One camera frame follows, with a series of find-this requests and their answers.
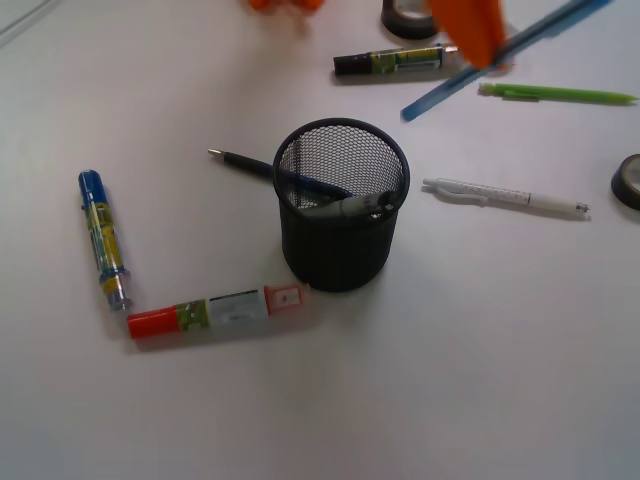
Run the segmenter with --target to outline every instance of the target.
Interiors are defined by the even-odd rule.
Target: green mechanical pencil
[[[627,105],[637,97],[623,93],[600,92],[598,90],[575,90],[572,88],[536,87],[529,85],[509,85],[506,83],[481,83],[481,95],[502,97],[507,100],[567,100],[573,102]]]

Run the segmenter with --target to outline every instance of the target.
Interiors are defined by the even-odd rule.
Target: tape roll
[[[638,171],[638,178],[640,178],[640,155],[632,155],[622,162],[611,179],[611,190],[618,200],[627,207],[640,211],[640,190],[633,186],[633,170]]]
[[[405,14],[400,8],[402,0],[384,0],[382,24],[394,35],[407,40],[426,40],[438,34],[433,17],[416,17]]]

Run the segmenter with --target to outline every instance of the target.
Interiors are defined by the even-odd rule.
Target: white pen
[[[499,200],[501,202],[515,203],[527,207],[543,208],[545,210],[555,210],[557,212],[585,214],[591,208],[584,203],[567,202],[565,200],[538,195],[537,193],[518,192],[517,190],[504,190],[502,188],[487,187],[485,185],[475,185],[473,183],[458,182],[446,178],[429,180],[422,182],[432,187],[440,195],[449,198],[477,200],[483,203],[489,200]]]

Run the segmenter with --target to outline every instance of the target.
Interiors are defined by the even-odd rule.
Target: blue pen
[[[473,67],[465,68],[458,75],[450,78],[402,110],[402,118],[407,122],[414,120],[447,97],[462,90],[471,82],[493,71],[496,66],[503,63],[509,57],[513,57],[523,50],[526,50],[542,38],[559,35],[612,1],[613,0],[573,0],[563,7],[560,7],[539,22],[534,23],[526,30],[507,40],[498,52],[493,67],[485,70],[476,70]]]
[[[209,149],[209,154],[221,158],[227,165],[232,165],[247,172],[251,172],[259,177],[272,179],[273,178],[273,166],[269,163],[254,160],[253,158],[243,157],[235,153],[223,152],[221,150]],[[297,172],[282,171],[284,179],[288,183],[306,190],[308,193],[315,193],[320,196],[330,197],[332,200],[344,200],[345,198],[352,197],[353,194],[348,192],[342,187],[332,185],[330,183],[317,180],[315,178],[300,175]]]

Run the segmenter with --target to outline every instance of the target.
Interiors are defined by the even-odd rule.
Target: white table surface
[[[403,124],[434,83],[330,75],[334,55],[399,43],[380,3],[301,21],[244,0],[62,0],[0,48],[2,478],[637,478],[640,214],[609,182],[640,150],[640,108],[469,87]],[[524,27],[560,4],[507,11]],[[534,46],[508,81],[640,93],[639,5]],[[206,149],[271,161],[332,116],[382,128],[411,166],[383,272],[316,293],[302,331],[128,340],[78,173],[102,175],[139,311],[287,282],[272,187]],[[444,203],[427,176],[559,194],[593,221]]]

